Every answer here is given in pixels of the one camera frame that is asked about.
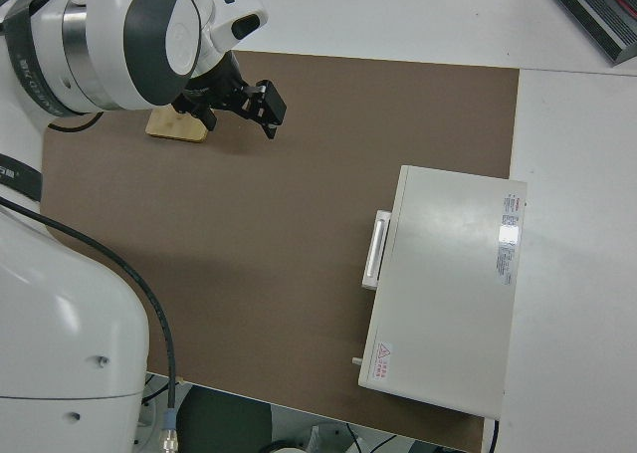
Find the white handle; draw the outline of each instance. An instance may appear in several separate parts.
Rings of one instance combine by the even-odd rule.
[[[385,240],[387,239],[390,219],[390,212],[378,211],[376,213],[374,230],[371,235],[371,243],[369,244],[369,253],[367,254],[367,263],[365,264],[365,272],[362,278],[362,287],[365,289],[375,291],[378,287],[380,263],[385,250]]]

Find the cable connector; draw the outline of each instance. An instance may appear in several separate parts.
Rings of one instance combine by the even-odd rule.
[[[168,408],[163,412],[163,428],[159,437],[162,453],[177,453],[179,442],[177,440],[177,410]]]
[[[161,430],[161,452],[177,453],[179,441],[177,441],[177,430]]]

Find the brown work surface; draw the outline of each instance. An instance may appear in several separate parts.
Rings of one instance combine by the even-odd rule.
[[[351,359],[373,303],[360,282],[374,216],[391,209],[400,166],[508,177],[518,71],[238,58],[288,104],[277,139],[219,113],[203,144],[162,140],[144,134],[148,112],[109,113],[47,135],[44,212],[154,286],[187,380],[479,451],[482,418],[359,387]],[[150,326],[148,367],[165,372]]]

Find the label sticker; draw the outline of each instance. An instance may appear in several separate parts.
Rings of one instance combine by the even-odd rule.
[[[386,380],[389,373],[389,360],[393,345],[386,341],[380,341],[376,346],[376,355],[374,356],[374,380]]]
[[[516,247],[520,242],[520,213],[523,201],[515,194],[505,197],[498,236],[498,281],[509,286],[514,281]]]

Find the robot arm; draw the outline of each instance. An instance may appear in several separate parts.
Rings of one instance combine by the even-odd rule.
[[[230,51],[266,21],[259,0],[0,0],[0,337],[20,339],[0,342],[5,449],[129,452],[146,368],[134,292],[7,210],[39,210],[46,126],[173,104],[209,128],[211,109],[231,110],[272,137],[286,106],[271,82],[244,82]],[[163,451],[174,423],[169,411]]]
[[[215,124],[210,109],[234,111],[258,122],[268,137],[283,122],[286,106],[272,83],[249,87],[230,52],[267,22],[260,0],[25,4],[17,0],[9,10],[5,37],[23,88],[52,115],[173,104],[209,129]],[[31,20],[40,10],[46,14]],[[33,35],[31,50],[21,46],[25,23]],[[41,83],[34,86],[28,76]]]

